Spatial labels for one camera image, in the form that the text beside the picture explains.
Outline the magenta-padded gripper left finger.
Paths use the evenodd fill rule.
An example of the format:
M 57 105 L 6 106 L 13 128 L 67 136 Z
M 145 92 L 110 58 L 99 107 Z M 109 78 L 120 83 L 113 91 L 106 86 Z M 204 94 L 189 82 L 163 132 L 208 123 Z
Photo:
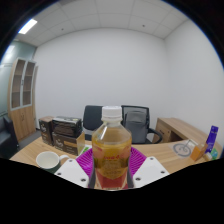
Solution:
M 84 188 L 94 188 L 95 171 L 92 150 L 88 149 L 76 159 L 68 159 L 55 172 L 55 175 L 78 186 Z

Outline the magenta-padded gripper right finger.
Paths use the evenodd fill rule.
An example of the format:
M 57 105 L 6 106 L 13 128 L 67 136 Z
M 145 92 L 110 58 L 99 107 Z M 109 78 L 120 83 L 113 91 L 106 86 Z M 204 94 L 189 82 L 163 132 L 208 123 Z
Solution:
M 131 148 L 127 175 L 129 188 L 141 188 L 168 175 L 169 172 L 154 156 L 146 157 L 136 148 Z

